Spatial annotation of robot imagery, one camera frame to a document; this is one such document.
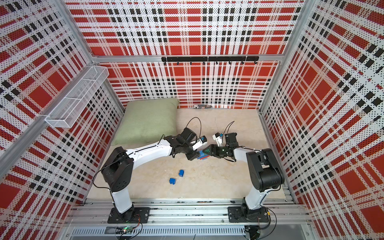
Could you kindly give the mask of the blue long lego brick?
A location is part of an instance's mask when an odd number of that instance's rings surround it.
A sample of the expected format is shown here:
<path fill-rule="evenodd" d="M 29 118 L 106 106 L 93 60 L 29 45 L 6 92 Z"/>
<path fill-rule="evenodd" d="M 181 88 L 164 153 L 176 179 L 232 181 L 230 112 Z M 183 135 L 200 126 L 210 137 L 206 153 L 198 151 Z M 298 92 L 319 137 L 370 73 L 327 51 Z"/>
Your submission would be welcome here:
<path fill-rule="evenodd" d="M 203 157 L 203 156 L 207 156 L 203 151 L 199 151 L 199 154 L 200 154 L 200 156 L 198 157 L 198 159 Z"/>

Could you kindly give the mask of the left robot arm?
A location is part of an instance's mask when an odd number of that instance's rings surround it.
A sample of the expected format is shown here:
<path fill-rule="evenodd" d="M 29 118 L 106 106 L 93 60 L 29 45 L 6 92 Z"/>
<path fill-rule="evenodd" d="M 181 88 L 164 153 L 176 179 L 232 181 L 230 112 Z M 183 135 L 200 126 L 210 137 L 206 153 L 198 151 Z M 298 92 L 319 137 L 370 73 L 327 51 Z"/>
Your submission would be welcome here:
<path fill-rule="evenodd" d="M 200 156 L 198 149 L 206 144 L 205 136 L 199 137 L 191 129 L 184 128 L 181 134 L 162 137 L 144 147 L 128 150 L 115 148 L 101 168 L 101 173 L 108 184 L 117 212 L 124 215 L 134 209 L 128 185 L 136 168 L 153 160 L 174 157 L 177 154 L 185 154 L 187 159 L 192 161 Z"/>

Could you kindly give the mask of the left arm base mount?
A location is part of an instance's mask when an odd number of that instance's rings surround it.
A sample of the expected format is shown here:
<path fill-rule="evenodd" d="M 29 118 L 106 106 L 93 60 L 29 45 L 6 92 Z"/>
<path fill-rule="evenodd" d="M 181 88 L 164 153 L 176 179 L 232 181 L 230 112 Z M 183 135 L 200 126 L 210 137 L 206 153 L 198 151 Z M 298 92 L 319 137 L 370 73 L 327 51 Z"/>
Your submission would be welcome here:
<path fill-rule="evenodd" d="M 148 207 L 135 208 L 134 205 L 132 205 L 127 211 L 120 213 L 114 205 L 108 218 L 108 224 L 125 224 L 136 221 L 146 224 L 149 219 L 150 210 L 151 208 Z"/>

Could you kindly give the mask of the black hook rail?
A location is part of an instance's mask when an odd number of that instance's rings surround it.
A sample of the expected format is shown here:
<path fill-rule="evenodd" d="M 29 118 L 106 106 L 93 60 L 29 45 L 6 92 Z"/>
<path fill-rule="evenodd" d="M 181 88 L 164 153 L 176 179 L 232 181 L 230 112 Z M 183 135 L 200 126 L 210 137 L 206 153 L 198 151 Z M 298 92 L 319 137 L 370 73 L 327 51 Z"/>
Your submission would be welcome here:
<path fill-rule="evenodd" d="M 259 56 L 206 56 L 206 57 L 162 57 L 163 63 L 181 63 L 181 62 L 257 62 L 260 59 Z"/>

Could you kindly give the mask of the flag print rolled pouch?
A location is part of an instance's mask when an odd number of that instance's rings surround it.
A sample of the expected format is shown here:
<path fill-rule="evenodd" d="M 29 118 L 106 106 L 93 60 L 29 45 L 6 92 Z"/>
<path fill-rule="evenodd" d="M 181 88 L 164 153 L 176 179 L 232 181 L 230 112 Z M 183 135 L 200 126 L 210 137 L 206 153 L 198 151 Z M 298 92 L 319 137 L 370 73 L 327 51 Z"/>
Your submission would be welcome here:
<path fill-rule="evenodd" d="M 194 109 L 212 109 L 212 105 L 207 105 L 207 104 L 198 104 L 194 105 Z"/>

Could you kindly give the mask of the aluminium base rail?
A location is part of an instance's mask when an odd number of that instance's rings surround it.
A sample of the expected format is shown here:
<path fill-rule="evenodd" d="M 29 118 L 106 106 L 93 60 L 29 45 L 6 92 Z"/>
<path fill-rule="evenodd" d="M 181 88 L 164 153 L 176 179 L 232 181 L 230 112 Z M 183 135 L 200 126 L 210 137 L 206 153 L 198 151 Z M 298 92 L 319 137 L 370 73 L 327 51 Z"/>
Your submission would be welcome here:
<path fill-rule="evenodd" d="M 240 199 L 137 199 L 135 208 L 151 208 L 148 222 L 108 224 L 109 201 L 88 201 L 69 214 L 62 240 L 312 240 L 309 213 L 303 205 L 267 200 L 268 223 L 230 223 L 228 207 L 240 207 Z M 132 227 L 131 234 L 116 235 L 116 227 Z"/>

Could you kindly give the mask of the green circuit board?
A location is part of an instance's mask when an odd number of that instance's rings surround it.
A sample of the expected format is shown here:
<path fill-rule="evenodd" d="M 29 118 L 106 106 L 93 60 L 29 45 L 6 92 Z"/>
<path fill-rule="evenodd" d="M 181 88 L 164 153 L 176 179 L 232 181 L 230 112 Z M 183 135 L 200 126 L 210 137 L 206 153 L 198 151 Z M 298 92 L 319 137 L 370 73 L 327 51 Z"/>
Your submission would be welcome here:
<path fill-rule="evenodd" d="M 120 235 L 126 235 L 131 234 L 133 231 L 132 227 L 116 227 L 115 234 Z"/>

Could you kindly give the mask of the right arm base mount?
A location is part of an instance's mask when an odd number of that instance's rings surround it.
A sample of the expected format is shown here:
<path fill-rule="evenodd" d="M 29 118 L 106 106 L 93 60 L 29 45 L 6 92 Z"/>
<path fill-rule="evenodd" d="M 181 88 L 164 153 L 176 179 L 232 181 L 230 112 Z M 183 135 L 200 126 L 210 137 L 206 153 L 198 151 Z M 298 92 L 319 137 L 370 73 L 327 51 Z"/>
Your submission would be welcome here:
<path fill-rule="evenodd" d="M 270 221 L 267 208 L 250 210 L 246 204 L 240 207 L 228 207 L 228 217 L 230 223 L 268 223 Z"/>

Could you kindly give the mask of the green cushion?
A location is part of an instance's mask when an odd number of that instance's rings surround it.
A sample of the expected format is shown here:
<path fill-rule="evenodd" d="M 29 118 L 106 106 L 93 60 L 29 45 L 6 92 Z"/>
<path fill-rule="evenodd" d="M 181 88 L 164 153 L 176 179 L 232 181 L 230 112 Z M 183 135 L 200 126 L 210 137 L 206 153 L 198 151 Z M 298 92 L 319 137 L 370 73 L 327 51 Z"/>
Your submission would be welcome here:
<path fill-rule="evenodd" d="M 176 135 L 178 105 L 176 98 L 129 102 L 111 145 L 150 144 Z"/>

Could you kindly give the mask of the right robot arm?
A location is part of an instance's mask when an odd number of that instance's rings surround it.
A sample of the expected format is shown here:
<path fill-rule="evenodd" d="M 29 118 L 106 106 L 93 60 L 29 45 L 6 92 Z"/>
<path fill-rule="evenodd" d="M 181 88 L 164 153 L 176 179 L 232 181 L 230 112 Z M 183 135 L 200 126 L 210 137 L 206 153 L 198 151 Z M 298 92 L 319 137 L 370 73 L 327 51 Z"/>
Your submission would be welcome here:
<path fill-rule="evenodd" d="M 244 198 L 242 210 L 245 214 L 255 213 L 263 208 L 263 203 L 270 192 L 277 191 L 285 182 L 284 174 L 271 149 L 251 149 L 240 146 L 237 133 L 223 135 L 225 144 L 211 144 L 203 153 L 228 162 L 248 164 L 253 187 Z"/>

